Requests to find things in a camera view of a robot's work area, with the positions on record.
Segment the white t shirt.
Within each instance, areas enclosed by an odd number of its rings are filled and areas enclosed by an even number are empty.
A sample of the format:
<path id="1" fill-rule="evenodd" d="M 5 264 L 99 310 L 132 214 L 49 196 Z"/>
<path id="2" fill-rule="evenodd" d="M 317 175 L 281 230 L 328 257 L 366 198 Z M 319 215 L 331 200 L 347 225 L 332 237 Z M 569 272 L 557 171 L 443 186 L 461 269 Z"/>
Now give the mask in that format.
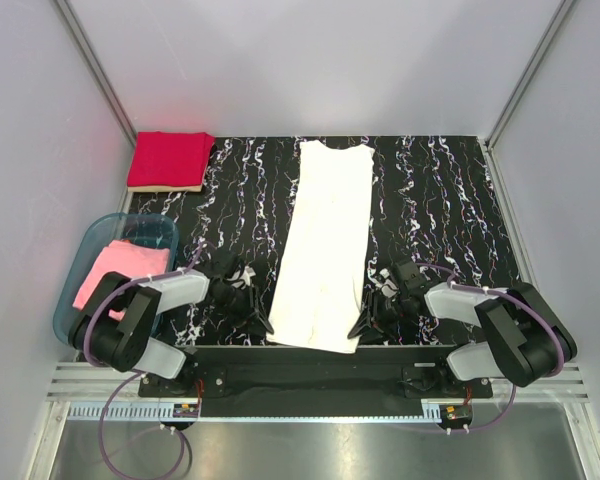
<path id="1" fill-rule="evenodd" d="M 371 215 L 373 148 L 300 145 L 300 176 L 267 339 L 342 354 L 359 318 Z"/>

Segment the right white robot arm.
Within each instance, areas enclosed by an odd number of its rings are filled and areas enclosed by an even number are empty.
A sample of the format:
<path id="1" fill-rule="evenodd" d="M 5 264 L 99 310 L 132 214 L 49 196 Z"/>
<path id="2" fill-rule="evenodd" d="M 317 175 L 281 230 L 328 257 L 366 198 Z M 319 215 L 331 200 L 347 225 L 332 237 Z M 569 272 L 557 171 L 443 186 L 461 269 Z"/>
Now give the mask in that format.
<path id="1" fill-rule="evenodd" d="M 476 287 L 455 280 L 453 270 L 404 261 L 384 270 L 348 332 L 350 339 L 379 341 L 403 321 L 420 317 L 477 326 L 484 340 L 451 351 L 434 371 L 434 384 L 456 396 L 471 380 L 504 378 L 516 387 L 559 374 L 578 353 L 573 336 L 536 287 Z"/>

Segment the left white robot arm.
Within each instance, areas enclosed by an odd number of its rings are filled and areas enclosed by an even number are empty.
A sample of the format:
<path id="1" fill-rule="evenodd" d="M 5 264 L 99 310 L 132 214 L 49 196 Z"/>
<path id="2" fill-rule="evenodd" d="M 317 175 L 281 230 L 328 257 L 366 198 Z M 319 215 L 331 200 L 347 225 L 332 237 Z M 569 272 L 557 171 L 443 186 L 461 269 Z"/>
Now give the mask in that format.
<path id="1" fill-rule="evenodd" d="M 132 279 L 108 272 L 75 317 L 68 342 L 93 365 L 157 375 L 170 393 L 186 395 L 196 372 L 185 365 L 184 351 L 153 337 L 156 319 L 187 304 L 211 304 L 236 329 L 272 334 L 253 276 L 253 269 L 226 249 L 157 276 Z"/>

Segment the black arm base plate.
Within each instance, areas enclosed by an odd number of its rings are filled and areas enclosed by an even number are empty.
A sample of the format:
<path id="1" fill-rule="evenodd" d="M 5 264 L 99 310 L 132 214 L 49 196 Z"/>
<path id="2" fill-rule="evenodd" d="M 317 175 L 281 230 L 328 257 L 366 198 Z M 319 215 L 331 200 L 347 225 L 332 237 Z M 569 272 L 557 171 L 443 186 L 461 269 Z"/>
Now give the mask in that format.
<path id="1" fill-rule="evenodd" d="M 197 394 L 232 405 L 297 404 L 333 409 L 378 405 L 396 410 L 416 400 L 482 400 L 493 396 L 486 377 L 456 381 L 442 369 L 449 346 L 362 346 L 353 354 L 267 346 L 203 346 L 180 376 L 151 375 L 139 395 L 190 401 Z"/>

